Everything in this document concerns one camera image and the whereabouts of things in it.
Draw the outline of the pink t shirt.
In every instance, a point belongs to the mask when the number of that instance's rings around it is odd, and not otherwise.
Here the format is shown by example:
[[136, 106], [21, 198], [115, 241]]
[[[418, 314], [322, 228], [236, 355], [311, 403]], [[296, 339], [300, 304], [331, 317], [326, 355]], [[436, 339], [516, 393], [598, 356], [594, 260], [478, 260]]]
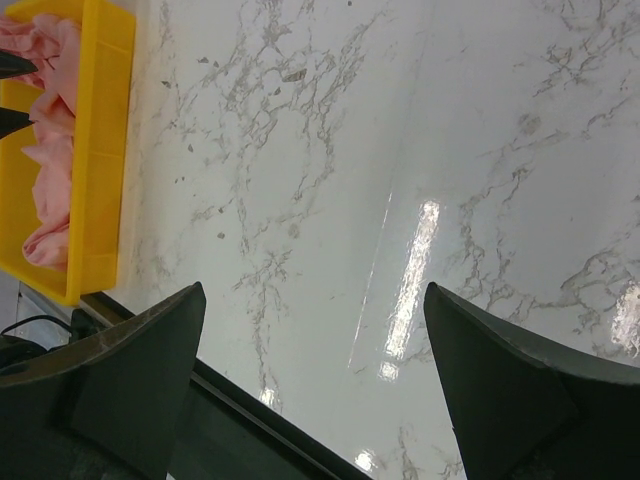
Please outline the pink t shirt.
[[1, 17], [1, 49], [31, 61], [17, 80], [42, 90], [29, 111], [36, 143], [22, 152], [40, 166], [32, 194], [40, 226], [22, 252], [32, 265], [64, 271], [69, 252], [72, 162], [81, 29], [70, 19], [39, 14], [26, 23]]

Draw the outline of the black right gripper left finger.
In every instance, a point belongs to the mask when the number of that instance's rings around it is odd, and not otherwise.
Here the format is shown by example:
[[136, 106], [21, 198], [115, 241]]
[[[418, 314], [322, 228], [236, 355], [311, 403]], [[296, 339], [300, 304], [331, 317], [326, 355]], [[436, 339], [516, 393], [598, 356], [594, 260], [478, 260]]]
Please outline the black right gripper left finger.
[[206, 309], [200, 283], [1, 370], [4, 479], [163, 479]]

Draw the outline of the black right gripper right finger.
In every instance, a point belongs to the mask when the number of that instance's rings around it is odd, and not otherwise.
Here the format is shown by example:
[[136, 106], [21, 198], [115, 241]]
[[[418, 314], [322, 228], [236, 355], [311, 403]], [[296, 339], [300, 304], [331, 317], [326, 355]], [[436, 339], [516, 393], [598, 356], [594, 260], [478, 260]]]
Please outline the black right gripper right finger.
[[428, 336], [469, 479], [636, 479], [639, 370], [430, 283]]

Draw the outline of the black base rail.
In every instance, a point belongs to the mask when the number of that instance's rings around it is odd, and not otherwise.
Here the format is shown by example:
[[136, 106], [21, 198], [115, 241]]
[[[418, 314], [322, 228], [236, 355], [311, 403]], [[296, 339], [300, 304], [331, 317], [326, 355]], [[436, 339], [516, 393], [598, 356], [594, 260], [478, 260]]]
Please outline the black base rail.
[[[3, 331], [1, 370], [108, 328], [74, 332], [67, 344], [53, 348]], [[195, 360], [163, 479], [361, 477], [357, 467]]]

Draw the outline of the yellow plastic tray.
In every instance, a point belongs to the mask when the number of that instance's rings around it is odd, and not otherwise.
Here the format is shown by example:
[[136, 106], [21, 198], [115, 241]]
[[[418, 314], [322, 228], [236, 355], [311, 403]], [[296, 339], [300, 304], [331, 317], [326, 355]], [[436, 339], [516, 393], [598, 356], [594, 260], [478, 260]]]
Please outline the yellow plastic tray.
[[81, 27], [70, 245], [63, 271], [30, 264], [22, 245], [40, 222], [32, 196], [39, 167], [23, 148], [31, 128], [1, 141], [1, 268], [50, 299], [75, 305], [112, 288], [119, 225], [136, 18], [110, 1], [17, 1], [7, 16], [28, 22], [53, 14]]

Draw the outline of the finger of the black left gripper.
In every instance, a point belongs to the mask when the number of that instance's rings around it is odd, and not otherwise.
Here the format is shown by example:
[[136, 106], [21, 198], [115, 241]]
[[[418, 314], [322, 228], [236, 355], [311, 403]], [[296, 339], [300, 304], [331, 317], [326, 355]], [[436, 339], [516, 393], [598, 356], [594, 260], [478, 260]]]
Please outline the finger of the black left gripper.
[[10, 79], [36, 73], [38, 67], [28, 59], [11, 52], [0, 51], [0, 79]]
[[0, 139], [28, 128], [33, 124], [27, 112], [16, 111], [8, 108], [0, 108]]

